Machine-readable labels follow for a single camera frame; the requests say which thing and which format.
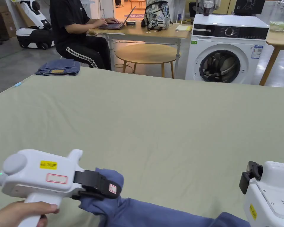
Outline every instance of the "washing machine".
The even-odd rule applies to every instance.
[[[196,14],[185,79],[251,84],[268,30],[257,17]]]

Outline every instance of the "blue cloth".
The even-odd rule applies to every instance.
[[[80,63],[74,59],[53,60],[42,65],[36,75],[76,76],[80,72]]]
[[[96,168],[96,172],[123,187],[124,178],[116,171]],[[250,227],[248,222],[229,213],[217,219],[205,218],[131,198],[104,199],[84,197],[81,209],[101,215],[100,227]]]

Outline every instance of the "wooden table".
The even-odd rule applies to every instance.
[[[131,9],[133,8],[133,2],[138,2],[139,3],[139,9],[141,9],[142,8],[142,2],[146,3],[146,0],[130,0],[130,2],[131,2],[131,5],[130,5]]]
[[[167,30],[148,31],[141,27],[141,22],[137,22],[135,26],[124,26],[121,30],[109,29],[91,29],[88,31],[90,35],[103,34],[109,41],[109,48],[111,50],[112,68],[115,66],[114,62],[114,48],[113,39],[129,40],[129,41],[144,41],[147,43],[159,43],[177,45],[176,63],[175,63],[175,78],[177,78],[178,64],[180,58],[181,39],[190,39],[191,31],[176,31],[178,24],[170,24]]]
[[[160,64],[162,77],[165,77],[164,65],[165,63],[170,63],[171,77],[174,78],[172,62],[176,60],[176,53],[177,49],[167,45],[143,43],[119,48],[116,51],[116,56],[124,61],[123,73],[125,73],[127,62],[135,64],[133,67],[133,73],[135,73],[137,64]]]
[[[270,71],[275,63],[280,50],[284,50],[284,33],[269,31],[266,43],[274,47],[269,62],[266,66],[265,72],[260,81],[260,86],[264,86],[270,74]]]

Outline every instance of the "plastic container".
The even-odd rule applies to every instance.
[[[271,31],[284,31],[284,21],[271,21],[269,25]]]

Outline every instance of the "round wooden stool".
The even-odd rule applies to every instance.
[[[177,49],[161,44],[135,44],[117,49],[117,58],[124,61],[123,72],[126,63],[134,63],[133,73],[137,64],[161,64],[162,77],[164,77],[164,64],[170,62],[171,76],[173,78],[173,64],[176,60]]]

